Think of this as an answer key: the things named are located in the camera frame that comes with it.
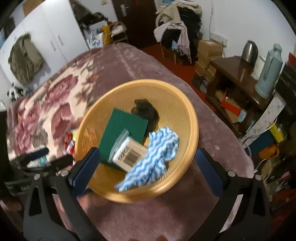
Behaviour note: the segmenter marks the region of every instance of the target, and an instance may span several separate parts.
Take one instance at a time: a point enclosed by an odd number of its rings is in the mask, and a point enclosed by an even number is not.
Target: door
[[[25,31],[30,33],[31,42],[45,60],[43,68],[34,77],[34,82],[38,82],[41,85],[62,68],[67,61],[63,57],[50,31],[45,12],[41,5],[30,12],[22,21],[22,24]]]
[[[89,49],[68,0],[46,0],[41,6],[67,62]]]
[[[112,0],[119,21],[127,27],[128,41],[139,49],[156,44],[154,0]]]

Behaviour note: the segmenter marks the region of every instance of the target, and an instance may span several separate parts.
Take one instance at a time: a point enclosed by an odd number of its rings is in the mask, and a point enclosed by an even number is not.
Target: wardrobe door
[[[68,0],[45,0],[41,6],[67,62],[88,50]]]
[[[67,62],[51,33],[41,5],[30,12],[22,21],[22,24],[25,31],[31,35],[31,42],[45,61],[42,69],[35,75],[33,80],[34,83],[41,85]]]

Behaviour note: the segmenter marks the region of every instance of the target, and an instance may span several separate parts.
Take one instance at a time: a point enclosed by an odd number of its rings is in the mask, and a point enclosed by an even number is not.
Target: mesh basket
[[[159,80],[135,80],[122,84],[99,98],[83,118],[75,145],[77,160],[81,160],[91,147],[97,147],[114,108],[128,113],[135,99],[147,99],[157,110],[157,129],[168,126],[179,139],[176,157],[168,162],[168,171],[157,181],[124,192],[114,189],[125,173],[99,164],[89,182],[98,195],[115,202],[135,202],[157,196],[170,189],[189,167],[198,142],[198,122],[188,98],[176,87]]]

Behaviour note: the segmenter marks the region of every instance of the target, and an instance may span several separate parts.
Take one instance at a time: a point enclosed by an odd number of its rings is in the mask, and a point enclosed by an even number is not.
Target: light blue thermos
[[[281,71],[283,60],[281,59],[282,48],[274,44],[274,48],[268,51],[266,61],[259,77],[255,90],[263,98],[267,99],[274,89],[274,84]]]

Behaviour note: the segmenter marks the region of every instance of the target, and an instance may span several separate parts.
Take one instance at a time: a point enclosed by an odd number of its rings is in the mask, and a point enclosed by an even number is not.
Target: small table
[[[270,94],[267,99],[264,99],[256,92],[255,84],[257,81],[251,77],[254,66],[241,57],[215,59],[211,61],[211,65],[216,68],[216,73],[207,86],[206,100],[216,108],[219,118],[239,137],[246,132],[255,114],[263,112],[267,108],[273,95]],[[220,106],[220,101],[215,97],[218,84],[222,80],[233,83],[250,100],[247,115],[241,123],[232,123],[225,109]]]

